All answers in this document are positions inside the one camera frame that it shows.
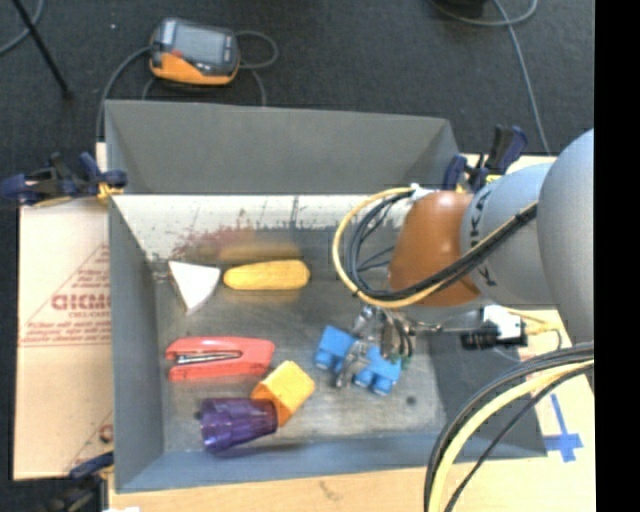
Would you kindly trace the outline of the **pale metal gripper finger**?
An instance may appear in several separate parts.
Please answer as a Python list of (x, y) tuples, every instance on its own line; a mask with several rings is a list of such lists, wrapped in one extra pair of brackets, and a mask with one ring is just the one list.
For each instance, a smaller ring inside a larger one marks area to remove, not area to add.
[(355, 362), (355, 381), (356, 382), (370, 382), (373, 376), (373, 373), (370, 369), (371, 365), (371, 345), (368, 343), (359, 343), (356, 351), (356, 362)]
[(345, 352), (344, 358), (341, 360), (340, 368), (336, 370), (335, 386), (344, 388), (348, 386), (352, 379), (352, 367), (357, 361), (357, 344), (353, 343)]

